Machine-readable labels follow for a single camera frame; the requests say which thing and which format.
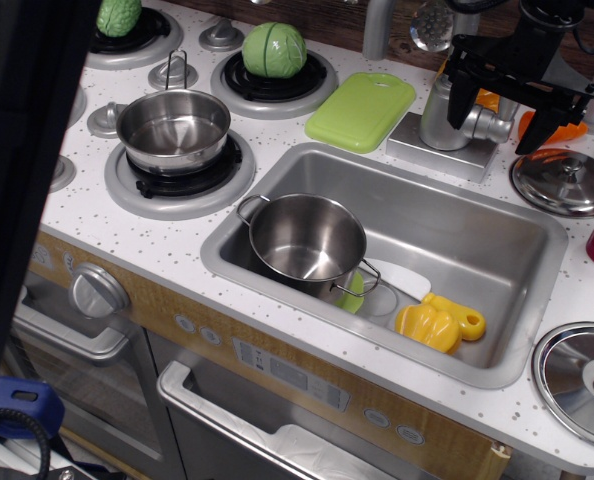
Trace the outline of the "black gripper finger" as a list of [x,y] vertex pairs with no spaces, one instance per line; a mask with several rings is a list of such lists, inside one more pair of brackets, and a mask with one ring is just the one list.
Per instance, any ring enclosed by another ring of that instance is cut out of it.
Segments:
[[568,123],[579,124],[580,122],[584,122],[587,107],[573,107],[572,109],[544,107],[530,111],[534,111],[535,115],[523,139],[518,139],[518,145],[515,150],[515,153],[518,155],[535,153],[545,144],[546,140],[558,127],[566,126]]
[[456,72],[449,76],[451,90],[449,94],[447,120],[450,125],[459,130],[470,114],[482,86],[481,75],[471,75],[468,72]]

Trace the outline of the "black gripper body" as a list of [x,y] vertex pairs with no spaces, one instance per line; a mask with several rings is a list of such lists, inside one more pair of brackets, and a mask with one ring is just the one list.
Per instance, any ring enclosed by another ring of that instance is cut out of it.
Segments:
[[522,9],[508,36],[456,35],[448,79],[456,72],[481,75],[481,89],[534,109],[586,107],[594,99],[594,83],[560,53],[564,36],[577,30],[584,14],[583,9]]

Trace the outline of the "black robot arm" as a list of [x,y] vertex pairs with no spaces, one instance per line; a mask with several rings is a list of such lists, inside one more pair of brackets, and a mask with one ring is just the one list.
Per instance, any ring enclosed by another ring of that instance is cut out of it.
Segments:
[[582,51],[594,55],[578,33],[587,9],[594,1],[521,1],[511,35],[454,36],[444,69],[451,82],[449,124],[463,127],[482,89],[535,110],[519,155],[535,152],[558,128],[579,124],[594,99],[594,83],[568,65],[559,48],[570,32]]

